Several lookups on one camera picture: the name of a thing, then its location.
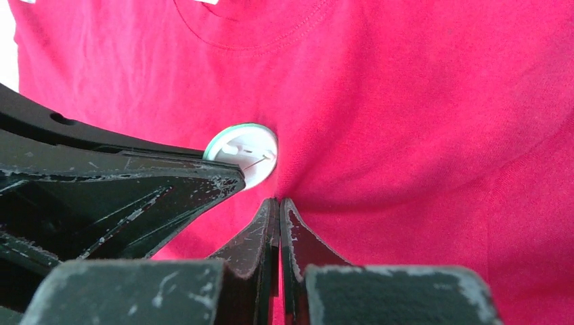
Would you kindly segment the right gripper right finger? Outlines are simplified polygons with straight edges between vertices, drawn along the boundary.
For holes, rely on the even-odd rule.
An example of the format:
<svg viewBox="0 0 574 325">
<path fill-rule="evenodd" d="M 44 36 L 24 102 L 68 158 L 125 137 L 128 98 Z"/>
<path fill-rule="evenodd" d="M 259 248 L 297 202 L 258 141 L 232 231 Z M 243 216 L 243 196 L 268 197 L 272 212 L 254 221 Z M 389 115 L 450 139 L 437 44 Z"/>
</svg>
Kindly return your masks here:
<svg viewBox="0 0 574 325">
<path fill-rule="evenodd" d="M 310 229 L 290 198 L 285 198 L 280 203 L 280 245 L 284 323 L 309 324 L 306 268 L 310 265 L 348 266 L 351 262 L 340 256 Z"/>
</svg>

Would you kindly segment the red t-shirt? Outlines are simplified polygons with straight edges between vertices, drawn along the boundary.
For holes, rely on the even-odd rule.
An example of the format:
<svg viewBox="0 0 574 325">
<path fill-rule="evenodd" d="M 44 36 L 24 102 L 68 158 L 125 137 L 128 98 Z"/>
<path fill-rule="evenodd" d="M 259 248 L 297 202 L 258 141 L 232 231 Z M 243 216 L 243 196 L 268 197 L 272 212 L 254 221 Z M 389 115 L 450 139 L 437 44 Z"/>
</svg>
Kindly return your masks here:
<svg viewBox="0 0 574 325">
<path fill-rule="evenodd" d="M 462 265 L 505 324 L 573 323 L 572 1 L 10 1 L 20 93 L 202 150 L 258 123 L 278 164 L 157 259 L 291 198 L 356 264 Z"/>
</svg>

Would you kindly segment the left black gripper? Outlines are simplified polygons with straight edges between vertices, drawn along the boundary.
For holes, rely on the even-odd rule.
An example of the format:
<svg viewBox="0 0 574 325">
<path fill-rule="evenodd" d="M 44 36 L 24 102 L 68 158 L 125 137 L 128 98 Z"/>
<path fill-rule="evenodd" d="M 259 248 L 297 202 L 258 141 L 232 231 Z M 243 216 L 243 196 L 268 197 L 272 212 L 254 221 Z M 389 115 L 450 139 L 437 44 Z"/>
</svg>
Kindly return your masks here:
<svg viewBox="0 0 574 325">
<path fill-rule="evenodd" d="M 234 165 L 64 117 L 1 85 L 1 306 L 75 259 L 147 259 L 244 188 Z"/>
</svg>

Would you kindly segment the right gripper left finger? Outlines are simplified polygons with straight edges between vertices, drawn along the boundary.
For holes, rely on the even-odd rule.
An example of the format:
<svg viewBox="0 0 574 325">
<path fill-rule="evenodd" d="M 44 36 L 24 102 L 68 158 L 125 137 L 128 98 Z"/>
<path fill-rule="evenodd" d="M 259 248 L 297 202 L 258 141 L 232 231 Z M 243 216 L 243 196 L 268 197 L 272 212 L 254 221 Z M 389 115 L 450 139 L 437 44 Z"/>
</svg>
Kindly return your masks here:
<svg viewBox="0 0 574 325">
<path fill-rule="evenodd" d="M 208 256 L 224 264 L 215 324 L 271 324 L 278 295 L 280 204 L 265 199 L 252 221 Z"/>
</svg>

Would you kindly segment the white round pin brooch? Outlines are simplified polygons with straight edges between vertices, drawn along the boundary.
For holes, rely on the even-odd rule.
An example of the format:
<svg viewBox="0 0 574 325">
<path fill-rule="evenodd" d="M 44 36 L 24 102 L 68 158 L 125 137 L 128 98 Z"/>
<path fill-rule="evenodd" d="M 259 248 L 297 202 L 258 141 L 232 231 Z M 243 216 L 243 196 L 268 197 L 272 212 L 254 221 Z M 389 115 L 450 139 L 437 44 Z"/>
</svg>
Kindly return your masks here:
<svg viewBox="0 0 574 325">
<path fill-rule="evenodd" d="M 278 163 L 278 138 L 268 127 L 242 123 L 228 127 L 212 138 L 204 160 L 238 165 L 244 174 L 245 190 L 265 181 Z"/>
</svg>

